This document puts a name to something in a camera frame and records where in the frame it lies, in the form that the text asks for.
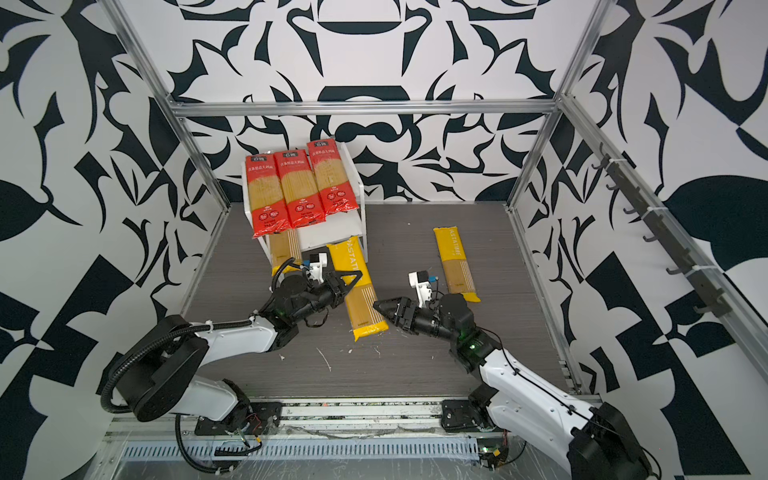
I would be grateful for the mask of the yellow Pastatime spaghetti bag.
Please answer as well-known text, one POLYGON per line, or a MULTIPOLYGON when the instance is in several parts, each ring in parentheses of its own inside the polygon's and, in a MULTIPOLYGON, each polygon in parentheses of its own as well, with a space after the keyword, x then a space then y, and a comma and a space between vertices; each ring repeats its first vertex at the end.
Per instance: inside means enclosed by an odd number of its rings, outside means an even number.
POLYGON ((358 341, 387 331, 386 319, 373 308, 378 298, 359 238, 353 236, 341 243, 327 244, 327 248, 336 271, 360 271, 362 274, 345 298, 354 339, 358 341))

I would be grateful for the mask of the red spaghetti bag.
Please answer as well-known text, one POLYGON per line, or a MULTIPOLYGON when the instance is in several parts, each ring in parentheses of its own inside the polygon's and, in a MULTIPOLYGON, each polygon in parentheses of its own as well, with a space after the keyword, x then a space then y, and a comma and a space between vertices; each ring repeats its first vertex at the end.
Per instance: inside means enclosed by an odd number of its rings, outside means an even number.
POLYGON ((294 228, 325 221, 316 179, 305 150, 289 150, 274 154, 278 177, 294 228))
POLYGON ((327 215, 359 208, 336 142, 322 139, 307 144, 320 200, 327 215))
POLYGON ((274 156, 261 154, 245 160, 247 200, 253 237, 292 228, 274 156))

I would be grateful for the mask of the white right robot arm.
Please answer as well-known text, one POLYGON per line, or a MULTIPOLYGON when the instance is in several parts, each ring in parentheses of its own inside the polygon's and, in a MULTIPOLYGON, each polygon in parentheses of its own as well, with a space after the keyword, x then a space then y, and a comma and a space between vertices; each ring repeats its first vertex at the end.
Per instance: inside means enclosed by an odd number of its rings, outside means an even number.
POLYGON ((373 307, 405 332, 447 341, 451 356, 480 382, 470 397, 480 421, 520 437, 572 478, 662 478, 660 463, 617 408, 594 406, 525 367, 498 334, 476 324, 462 295, 425 305, 399 297, 373 307))

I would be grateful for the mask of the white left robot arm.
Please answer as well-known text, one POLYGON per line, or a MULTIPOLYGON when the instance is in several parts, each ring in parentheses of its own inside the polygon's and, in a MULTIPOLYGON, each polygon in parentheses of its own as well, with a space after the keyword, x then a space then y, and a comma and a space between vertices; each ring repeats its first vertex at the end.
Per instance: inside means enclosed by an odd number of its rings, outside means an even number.
POLYGON ((245 392, 229 379, 210 380, 201 367, 245 354, 275 352, 288 345, 310 316, 343 303, 364 278, 360 269, 329 269, 314 277, 307 266, 288 258, 271 279, 266 302, 246 319, 190 323, 180 315, 162 319, 108 370, 101 408, 150 422, 171 414, 182 459, 202 474, 223 477, 262 447, 249 439, 257 414, 245 392), (196 460, 184 445, 182 419, 201 417, 238 438, 242 449, 216 449, 214 461, 196 460))

